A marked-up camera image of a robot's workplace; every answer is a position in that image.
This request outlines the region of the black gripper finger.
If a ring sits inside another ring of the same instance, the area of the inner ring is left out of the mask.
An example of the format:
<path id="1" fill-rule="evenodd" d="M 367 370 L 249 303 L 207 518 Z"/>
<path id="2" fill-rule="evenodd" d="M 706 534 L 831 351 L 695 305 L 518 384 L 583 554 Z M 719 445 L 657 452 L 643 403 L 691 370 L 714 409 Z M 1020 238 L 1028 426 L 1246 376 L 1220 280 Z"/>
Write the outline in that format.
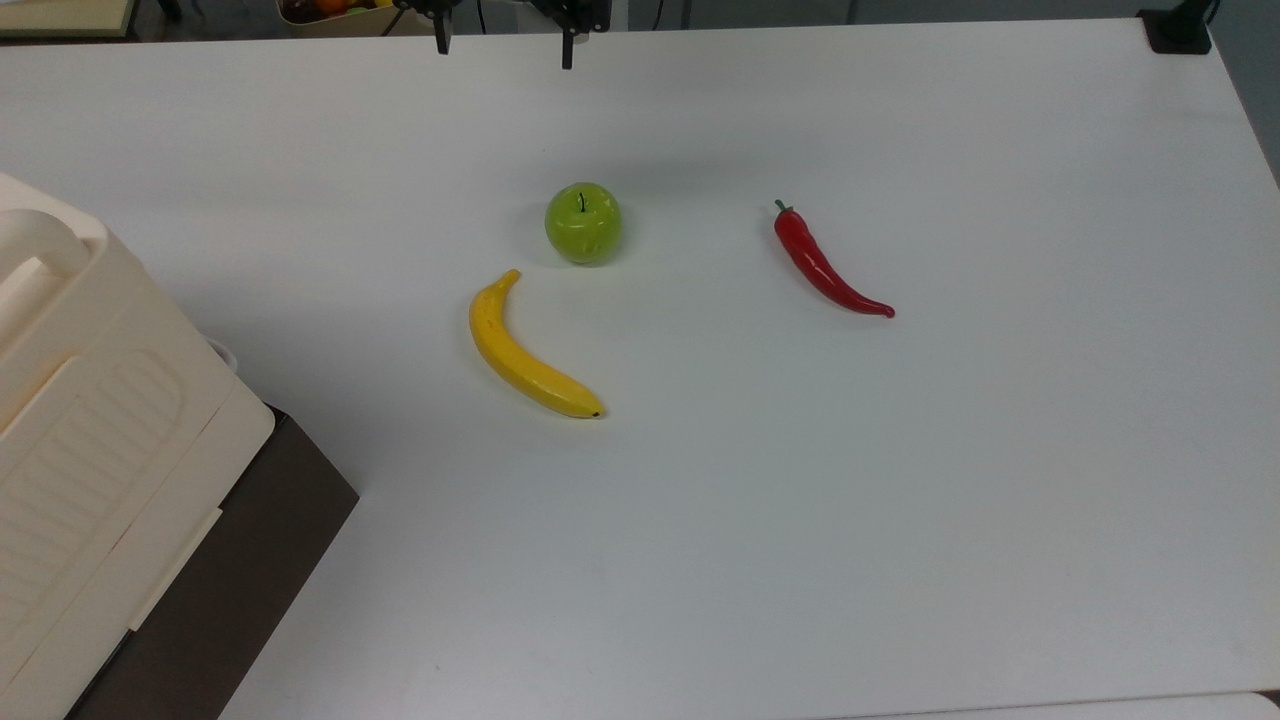
<path id="1" fill-rule="evenodd" d="M 451 0 L 403 0 L 393 1 L 397 14 L 393 26 L 397 26 L 406 12 L 412 12 L 429 22 L 440 55 L 448 55 L 453 37 L 453 14 L 461 1 Z"/>
<path id="2" fill-rule="evenodd" d="M 609 0 L 532 0 L 530 5 L 561 29 L 561 65 L 566 70 L 573 67 L 576 44 L 585 42 L 590 33 L 604 33 L 611 28 Z"/>

